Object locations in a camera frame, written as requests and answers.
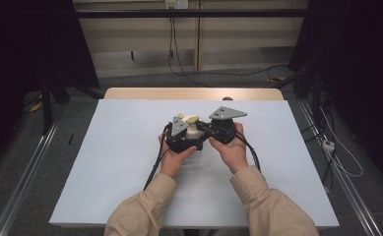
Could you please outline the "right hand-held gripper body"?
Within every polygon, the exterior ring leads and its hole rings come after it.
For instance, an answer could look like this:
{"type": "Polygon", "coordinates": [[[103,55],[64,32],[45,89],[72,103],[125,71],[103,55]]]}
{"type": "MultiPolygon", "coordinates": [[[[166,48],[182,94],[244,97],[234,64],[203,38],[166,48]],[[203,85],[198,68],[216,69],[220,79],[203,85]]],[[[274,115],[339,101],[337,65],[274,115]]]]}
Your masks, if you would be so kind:
{"type": "Polygon", "coordinates": [[[222,144],[229,144],[235,137],[236,127],[233,118],[246,116],[247,113],[221,106],[209,118],[209,135],[222,144]]]}

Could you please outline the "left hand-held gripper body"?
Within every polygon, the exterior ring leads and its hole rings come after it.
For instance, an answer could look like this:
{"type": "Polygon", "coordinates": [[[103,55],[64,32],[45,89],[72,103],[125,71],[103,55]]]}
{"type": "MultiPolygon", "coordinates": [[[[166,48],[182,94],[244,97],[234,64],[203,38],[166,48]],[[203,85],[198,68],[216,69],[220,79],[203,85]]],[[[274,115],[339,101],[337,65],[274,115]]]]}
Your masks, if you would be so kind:
{"type": "Polygon", "coordinates": [[[168,124],[168,134],[166,143],[170,149],[176,153],[181,153],[188,148],[194,147],[191,145],[192,140],[186,140],[186,130],[188,125],[180,120],[177,116],[168,124]]]}

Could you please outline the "glass jar with cream lid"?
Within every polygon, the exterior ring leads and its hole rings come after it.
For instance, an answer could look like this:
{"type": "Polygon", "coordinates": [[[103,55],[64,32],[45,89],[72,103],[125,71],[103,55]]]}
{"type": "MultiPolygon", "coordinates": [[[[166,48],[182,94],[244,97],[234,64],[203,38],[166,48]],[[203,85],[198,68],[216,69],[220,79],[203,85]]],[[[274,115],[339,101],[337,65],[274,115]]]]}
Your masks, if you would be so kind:
{"type": "Polygon", "coordinates": [[[201,138],[203,132],[198,130],[196,126],[196,123],[200,120],[199,116],[178,113],[177,117],[188,125],[185,135],[186,140],[198,140],[201,138]]]}

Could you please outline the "person's left hand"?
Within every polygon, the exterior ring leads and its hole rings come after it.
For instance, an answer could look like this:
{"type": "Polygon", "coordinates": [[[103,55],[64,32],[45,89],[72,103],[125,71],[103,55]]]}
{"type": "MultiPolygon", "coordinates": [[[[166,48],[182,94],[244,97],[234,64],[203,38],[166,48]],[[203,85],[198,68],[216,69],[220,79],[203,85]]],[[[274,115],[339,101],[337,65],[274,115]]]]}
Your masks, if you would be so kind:
{"type": "Polygon", "coordinates": [[[176,153],[169,148],[163,136],[159,136],[159,141],[162,144],[160,173],[174,179],[180,171],[184,161],[191,156],[197,148],[190,147],[181,153],[176,153]]]}

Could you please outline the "person's right hand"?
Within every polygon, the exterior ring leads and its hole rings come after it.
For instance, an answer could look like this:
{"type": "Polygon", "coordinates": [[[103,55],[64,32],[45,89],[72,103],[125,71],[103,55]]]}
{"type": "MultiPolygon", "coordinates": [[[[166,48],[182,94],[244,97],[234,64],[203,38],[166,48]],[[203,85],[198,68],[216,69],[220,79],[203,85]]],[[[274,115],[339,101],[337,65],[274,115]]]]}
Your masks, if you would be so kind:
{"type": "Polygon", "coordinates": [[[209,138],[209,142],[219,152],[223,162],[232,174],[248,166],[246,144],[242,140],[234,138],[226,145],[214,138],[209,138]]]}

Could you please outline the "wooden table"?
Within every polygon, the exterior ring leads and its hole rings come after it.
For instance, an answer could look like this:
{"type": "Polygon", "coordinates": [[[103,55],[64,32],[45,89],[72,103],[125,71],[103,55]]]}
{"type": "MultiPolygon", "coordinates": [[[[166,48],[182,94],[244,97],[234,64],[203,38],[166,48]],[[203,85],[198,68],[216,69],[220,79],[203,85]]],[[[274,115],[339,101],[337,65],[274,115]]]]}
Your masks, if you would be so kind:
{"type": "Polygon", "coordinates": [[[283,100],[276,88],[109,88],[105,99],[283,100]]]}

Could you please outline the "white board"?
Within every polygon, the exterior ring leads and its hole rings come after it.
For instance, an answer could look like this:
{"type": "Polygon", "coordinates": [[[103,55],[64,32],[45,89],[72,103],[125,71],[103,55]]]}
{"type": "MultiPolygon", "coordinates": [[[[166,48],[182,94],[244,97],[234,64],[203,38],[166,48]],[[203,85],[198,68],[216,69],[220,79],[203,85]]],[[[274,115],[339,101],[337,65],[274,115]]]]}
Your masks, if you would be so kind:
{"type": "MultiPolygon", "coordinates": [[[[182,113],[208,120],[220,100],[104,99],[83,140],[50,221],[62,227],[103,226],[125,199],[143,190],[158,156],[159,135],[182,113]]],[[[318,227],[339,221],[286,101],[231,101],[258,154],[270,187],[296,202],[318,227]]],[[[210,145],[195,152],[176,177],[163,218],[169,228],[245,227],[231,173],[210,145]]]]}

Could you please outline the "black horizontal bar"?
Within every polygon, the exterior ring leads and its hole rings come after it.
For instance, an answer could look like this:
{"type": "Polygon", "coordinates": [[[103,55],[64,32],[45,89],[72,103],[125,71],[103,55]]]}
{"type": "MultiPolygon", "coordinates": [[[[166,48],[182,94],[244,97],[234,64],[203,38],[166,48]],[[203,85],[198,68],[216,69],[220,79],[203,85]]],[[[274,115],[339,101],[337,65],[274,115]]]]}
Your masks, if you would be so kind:
{"type": "Polygon", "coordinates": [[[82,19],[106,18],[295,18],[308,16],[304,9],[191,9],[191,10],[119,10],[79,11],[82,19]]]}

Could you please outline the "black metal stand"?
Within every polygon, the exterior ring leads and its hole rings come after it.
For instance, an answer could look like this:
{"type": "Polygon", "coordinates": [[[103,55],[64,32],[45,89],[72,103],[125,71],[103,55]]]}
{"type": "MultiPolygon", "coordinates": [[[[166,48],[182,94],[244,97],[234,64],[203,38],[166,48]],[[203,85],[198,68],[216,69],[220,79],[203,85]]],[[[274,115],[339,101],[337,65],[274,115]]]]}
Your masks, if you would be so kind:
{"type": "Polygon", "coordinates": [[[53,123],[50,97],[53,96],[58,103],[68,103],[70,100],[70,95],[65,89],[65,82],[63,80],[63,77],[59,74],[50,74],[43,76],[40,80],[40,86],[41,101],[43,108],[42,133],[46,135],[53,123]]]}

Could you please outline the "black curtain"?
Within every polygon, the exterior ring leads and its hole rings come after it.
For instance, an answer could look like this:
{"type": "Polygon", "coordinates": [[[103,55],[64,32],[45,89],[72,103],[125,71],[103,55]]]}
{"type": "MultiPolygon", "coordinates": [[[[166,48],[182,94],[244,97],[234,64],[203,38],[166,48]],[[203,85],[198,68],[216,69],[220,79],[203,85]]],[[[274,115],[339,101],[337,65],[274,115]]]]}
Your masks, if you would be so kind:
{"type": "Polygon", "coordinates": [[[96,88],[98,80],[73,0],[0,0],[0,155],[31,91],[96,88]]]}
{"type": "Polygon", "coordinates": [[[297,71],[328,42],[317,71],[383,173],[383,0],[308,0],[289,67],[297,71]]]}

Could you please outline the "wooden upright post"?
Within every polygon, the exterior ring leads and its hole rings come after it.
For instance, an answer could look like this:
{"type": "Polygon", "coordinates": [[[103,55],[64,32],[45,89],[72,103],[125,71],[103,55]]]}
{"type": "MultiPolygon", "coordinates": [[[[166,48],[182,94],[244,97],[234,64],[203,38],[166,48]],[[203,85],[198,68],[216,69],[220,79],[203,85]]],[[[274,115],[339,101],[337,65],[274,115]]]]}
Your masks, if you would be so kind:
{"type": "MultiPolygon", "coordinates": [[[[195,10],[200,10],[201,0],[194,0],[195,10]]],[[[194,71],[199,71],[200,67],[200,18],[195,18],[195,44],[194,44],[194,71]]]]}

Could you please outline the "white wall socket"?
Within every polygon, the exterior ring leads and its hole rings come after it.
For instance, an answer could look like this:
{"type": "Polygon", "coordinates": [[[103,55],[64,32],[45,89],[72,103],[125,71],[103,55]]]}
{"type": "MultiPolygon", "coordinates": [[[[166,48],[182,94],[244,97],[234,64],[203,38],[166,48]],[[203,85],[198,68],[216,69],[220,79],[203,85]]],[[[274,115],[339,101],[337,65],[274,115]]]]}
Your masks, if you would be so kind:
{"type": "Polygon", "coordinates": [[[185,10],[189,8],[188,0],[165,0],[166,9],[185,10]]]}

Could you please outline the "aluminium rail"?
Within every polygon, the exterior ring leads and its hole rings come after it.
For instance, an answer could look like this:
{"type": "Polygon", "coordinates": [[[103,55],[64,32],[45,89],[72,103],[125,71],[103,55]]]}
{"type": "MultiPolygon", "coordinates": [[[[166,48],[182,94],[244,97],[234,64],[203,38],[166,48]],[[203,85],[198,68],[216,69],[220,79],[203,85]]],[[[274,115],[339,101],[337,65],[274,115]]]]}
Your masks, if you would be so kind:
{"type": "Polygon", "coordinates": [[[38,167],[40,166],[44,156],[47,153],[50,143],[54,138],[59,123],[59,120],[54,121],[48,131],[41,136],[23,176],[21,177],[17,187],[1,211],[0,236],[8,236],[11,226],[13,225],[13,222],[36,175],[38,167]]]}
{"type": "Polygon", "coordinates": [[[310,130],[315,136],[316,143],[324,151],[326,159],[331,163],[332,173],[338,179],[356,217],[358,218],[362,228],[367,236],[382,236],[382,232],[379,229],[369,207],[356,189],[351,177],[356,177],[356,174],[349,174],[345,167],[341,164],[339,158],[333,151],[329,151],[324,142],[327,140],[325,134],[319,134],[319,128],[313,121],[312,108],[307,101],[299,101],[298,105],[310,125],[310,130]]]}

